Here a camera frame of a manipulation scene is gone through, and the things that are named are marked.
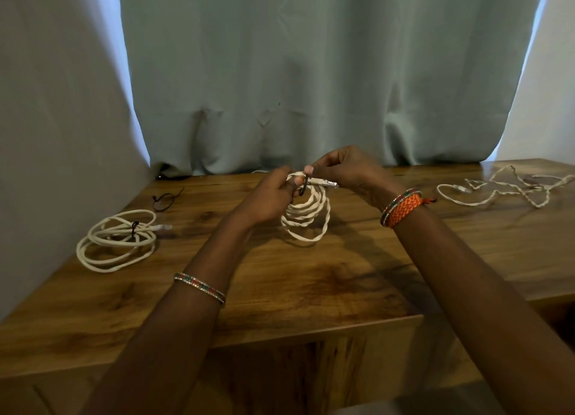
hand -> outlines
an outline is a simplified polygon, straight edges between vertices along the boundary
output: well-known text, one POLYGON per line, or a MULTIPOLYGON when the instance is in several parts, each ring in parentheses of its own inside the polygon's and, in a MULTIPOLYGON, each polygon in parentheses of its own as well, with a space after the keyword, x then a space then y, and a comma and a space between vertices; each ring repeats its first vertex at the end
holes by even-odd
POLYGON ((298 187, 304 183, 304 178, 300 176, 286 181, 290 172, 288 166, 282 166, 269 173, 236 211, 253 225, 278 219, 284 214, 298 187))
POLYGON ((380 211, 406 190, 374 157, 357 146, 346 146, 327 153, 313 165, 306 166, 304 173, 335 181, 380 211))

person's right hand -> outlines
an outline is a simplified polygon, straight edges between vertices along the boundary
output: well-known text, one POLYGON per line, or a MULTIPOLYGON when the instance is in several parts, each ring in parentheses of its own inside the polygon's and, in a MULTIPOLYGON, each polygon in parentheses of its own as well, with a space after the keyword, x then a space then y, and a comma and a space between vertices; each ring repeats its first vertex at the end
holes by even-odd
POLYGON ((406 190, 374 157, 363 153, 357 146, 346 146, 327 153, 314 164, 306 166, 304 173, 337 182, 380 211, 406 190))

forearm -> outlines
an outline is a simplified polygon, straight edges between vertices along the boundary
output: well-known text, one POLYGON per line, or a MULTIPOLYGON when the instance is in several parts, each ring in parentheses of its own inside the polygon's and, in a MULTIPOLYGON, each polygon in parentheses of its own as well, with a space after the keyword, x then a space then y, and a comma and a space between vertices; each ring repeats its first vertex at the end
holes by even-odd
MULTIPOLYGON (((251 232, 237 211, 225 217, 185 269, 226 292, 251 232)), ((209 348, 220 304, 174 283, 98 384, 84 414, 176 414, 209 348)))
POLYGON ((507 411, 571 411, 575 357, 511 285, 428 208, 394 230, 507 411))

curtain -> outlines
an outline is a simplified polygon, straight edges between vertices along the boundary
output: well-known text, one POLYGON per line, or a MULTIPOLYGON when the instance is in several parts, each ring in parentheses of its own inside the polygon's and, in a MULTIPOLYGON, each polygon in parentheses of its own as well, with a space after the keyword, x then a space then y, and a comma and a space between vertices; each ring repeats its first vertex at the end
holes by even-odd
POLYGON ((382 164, 499 142, 539 0, 121 0, 134 106, 168 176, 382 164))

white cable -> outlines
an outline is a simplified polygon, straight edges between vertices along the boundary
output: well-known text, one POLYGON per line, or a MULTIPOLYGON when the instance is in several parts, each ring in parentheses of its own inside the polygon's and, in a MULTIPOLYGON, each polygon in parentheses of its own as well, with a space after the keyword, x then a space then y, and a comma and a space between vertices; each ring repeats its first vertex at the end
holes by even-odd
MULTIPOLYGON (((291 179, 295 176, 305 176, 304 172, 298 171, 287 176, 287 179, 291 179)), ((329 199, 326 195, 326 188, 320 183, 325 183, 326 181, 322 179, 309 178, 308 179, 308 189, 311 192, 308 201, 305 203, 300 203, 298 205, 289 205, 286 209, 286 215, 282 215, 281 221, 282 226, 298 226, 306 227, 310 225, 316 216, 321 212, 324 206, 327 208, 326 220, 321 228, 321 233, 315 238, 309 239, 304 238, 297 233, 293 233, 289 227, 287 227, 287 232, 293 236, 295 239, 304 241, 306 243, 315 243, 319 241, 327 232, 327 223, 329 222, 329 211, 331 207, 329 206, 329 199)))
POLYGON ((108 218, 104 218, 102 221, 94 225, 88 231, 86 237, 80 240, 78 245, 76 245, 76 256, 82 265, 98 273, 112 273, 118 271, 120 268, 124 268, 125 266, 135 264, 136 262, 151 256, 156 249, 156 234, 154 233, 156 230, 172 228, 170 225, 153 225, 155 221, 156 214, 152 211, 148 211, 147 209, 126 211, 113 216, 109 216, 108 218), (132 239, 132 222, 122 218, 124 215, 128 214, 152 215, 152 220, 150 222, 140 222, 133 228, 133 241, 130 241, 130 239, 132 239), (118 221, 119 224, 107 228, 106 224, 112 220, 118 221), (110 247, 126 247, 129 248, 129 251, 124 253, 122 256, 118 256, 112 259, 89 259, 86 257, 86 249, 90 246, 90 244, 110 247), (109 266, 110 264, 115 264, 117 262, 123 261, 141 247, 149 247, 149 250, 138 258, 134 258, 124 262, 123 264, 112 266, 111 268, 98 268, 98 266, 109 266))
POLYGON ((515 171, 515 167, 513 165, 507 165, 504 166, 503 168, 500 168, 499 170, 497 170, 495 172, 495 174, 493 174, 491 176, 491 178, 489 178, 489 180, 471 180, 471 179, 465 179, 465 182, 467 183, 467 185, 471 188, 465 188, 463 186, 460 185, 449 185, 446 183, 442 183, 440 185, 437 185, 437 192, 441 194, 441 196, 444 199, 450 200, 453 203, 457 203, 458 205, 464 205, 464 206, 479 206, 479 205, 483 205, 484 203, 487 203, 489 201, 492 201, 497 195, 522 195, 523 197, 525 197, 525 199, 531 203, 531 205, 535 208, 542 208, 543 206, 545 206, 546 204, 549 203, 549 199, 551 198, 551 190, 553 188, 557 188, 557 187, 561 187, 563 185, 568 184, 569 182, 571 182, 573 179, 575 179, 575 176, 573 175, 567 175, 564 178, 559 178, 557 176, 548 176, 548 175, 529 175, 528 177, 530 178, 550 178, 550 179, 557 179, 557 182, 555 182, 554 184, 551 185, 545 185, 542 183, 528 183, 525 180, 521 179, 521 177, 517 174, 517 172, 515 171), (505 169, 511 169, 513 171, 513 174, 515 175, 515 177, 523 184, 525 185, 528 189, 524 190, 521 187, 514 185, 512 183, 507 183, 507 182, 498 182, 495 179, 495 176, 497 176, 499 173, 501 173, 502 171, 504 171, 505 169), (448 188, 452 188, 454 190, 458 190, 462 193, 472 193, 473 191, 477 191, 478 189, 480 189, 481 187, 484 187, 485 185, 487 185, 488 183, 494 183, 497 185, 504 185, 504 186, 509 186, 509 187, 513 187, 515 188, 517 191, 499 191, 499 190, 494 190, 489 197, 487 197, 485 200, 482 200, 480 202, 475 202, 475 203, 465 203, 459 200, 455 200, 452 199, 451 197, 445 195, 444 193, 442 193, 441 191, 441 187, 448 187, 448 188), (529 198, 528 194, 529 193, 538 193, 540 191, 544 191, 545 192, 545 200, 542 203, 536 203, 534 202, 532 199, 529 198))

